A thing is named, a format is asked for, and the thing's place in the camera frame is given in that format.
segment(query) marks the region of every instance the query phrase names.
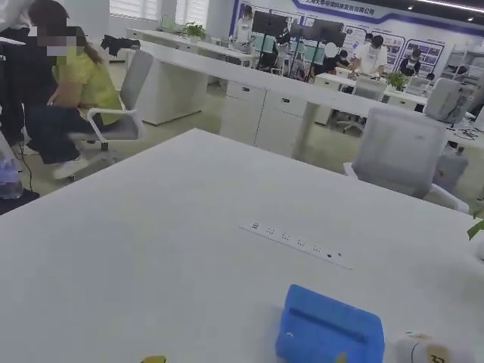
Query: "window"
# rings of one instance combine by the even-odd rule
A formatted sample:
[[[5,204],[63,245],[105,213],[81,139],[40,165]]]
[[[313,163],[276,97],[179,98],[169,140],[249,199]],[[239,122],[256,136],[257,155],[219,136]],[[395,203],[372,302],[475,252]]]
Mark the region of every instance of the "window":
[[[209,0],[176,0],[177,24],[195,22],[205,27],[208,14]]]
[[[110,0],[110,13],[141,19],[158,19],[160,0]]]

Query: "green plant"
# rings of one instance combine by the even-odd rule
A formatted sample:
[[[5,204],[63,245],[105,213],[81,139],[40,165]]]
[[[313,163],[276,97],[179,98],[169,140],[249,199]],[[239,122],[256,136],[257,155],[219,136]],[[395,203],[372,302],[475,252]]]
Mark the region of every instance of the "green plant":
[[[186,23],[184,31],[189,37],[197,36],[200,39],[205,39],[205,29],[203,26],[195,24],[195,22]]]
[[[474,219],[476,219],[477,216],[482,211],[484,211],[483,208],[479,208],[476,211],[474,211],[474,213],[473,213]],[[484,220],[477,222],[473,227],[471,227],[469,229],[469,231],[467,231],[467,235],[469,236],[469,240],[472,240],[476,236],[476,234],[478,234],[480,231],[484,231]]]
[[[388,76],[386,76],[386,80],[388,81],[389,85],[392,85],[398,91],[400,91],[405,86],[407,77],[405,77],[402,73],[389,73]]]

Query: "yellow shirt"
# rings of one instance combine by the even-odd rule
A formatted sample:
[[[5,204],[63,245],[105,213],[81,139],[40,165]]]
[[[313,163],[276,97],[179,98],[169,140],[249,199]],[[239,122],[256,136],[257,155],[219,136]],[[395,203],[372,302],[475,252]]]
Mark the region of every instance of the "yellow shirt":
[[[57,57],[54,66],[54,77],[75,83],[82,83],[81,102],[79,112],[87,119],[87,112],[91,108],[107,108],[122,110],[121,101],[105,64],[96,64],[86,53],[77,54],[76,48],[69,48],[67,56]],[[120,116],[101,114],[103,124],[115,123]]]

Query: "ceiling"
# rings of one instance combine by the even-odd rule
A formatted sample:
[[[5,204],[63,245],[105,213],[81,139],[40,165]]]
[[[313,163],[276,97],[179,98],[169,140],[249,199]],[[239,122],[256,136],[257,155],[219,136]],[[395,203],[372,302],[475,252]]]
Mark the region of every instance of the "ceiling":
[[[384,6],[385,8],[394,8],[399,10],[408,10],[408,6],[413,5],[414,8],[412,12],[432,15],[434,17],[442,17],[445,19],[463,21],[469,23],[467,19],[473,17],[473,23],[484,26],[484,14],[476,13],[471,11],[460,10],[456,8],[450,8],[447,6],[427,4],[423,2],[418,2],[417,0],[358,0],[359,2],[364,2],[366,4]],[[450,2],[457,5],[467,5],[473,8],[479,8],[476,4],[477,0],[440,0],[445,2]]]

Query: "power outlet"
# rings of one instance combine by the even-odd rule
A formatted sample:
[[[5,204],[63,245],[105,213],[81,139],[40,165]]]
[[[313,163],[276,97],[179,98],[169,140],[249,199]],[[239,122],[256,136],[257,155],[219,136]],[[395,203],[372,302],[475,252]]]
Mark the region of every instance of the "power outlet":
[[[339,267],[352,270],[352,267],[348,264],[346,258],[343,258],[342,253],[335,253],[334,251],[326,250],[321,244],[311,244],[304,238],[294,237],[291,234],[282,232],[278,228],[263,225],[260,222],[243,224],[240,227],[246,231],[250,231],[258,234],[259,236],[268,238],[269,240],[273,240],[285,246],[294,248],[295,250],[308,253],[309,255],[318,257],[319,259],[323,259],[324,261],[328,261],[334,265],[338,265]]]

